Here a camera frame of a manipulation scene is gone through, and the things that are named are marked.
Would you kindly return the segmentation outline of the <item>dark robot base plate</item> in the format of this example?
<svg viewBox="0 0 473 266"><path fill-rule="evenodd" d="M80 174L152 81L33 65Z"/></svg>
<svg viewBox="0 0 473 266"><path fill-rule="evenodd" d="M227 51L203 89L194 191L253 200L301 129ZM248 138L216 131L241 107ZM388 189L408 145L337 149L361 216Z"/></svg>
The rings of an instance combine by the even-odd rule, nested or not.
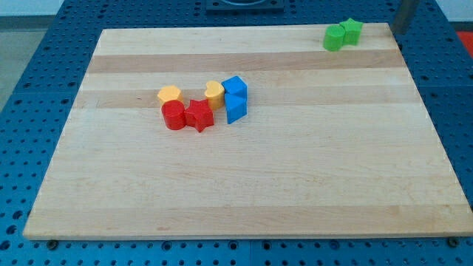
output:
<svg viewBox="0 0 473 266"><path fill-rule="evenodd" d="M205 0L205 11L281 11L285 0Z"/></svg>

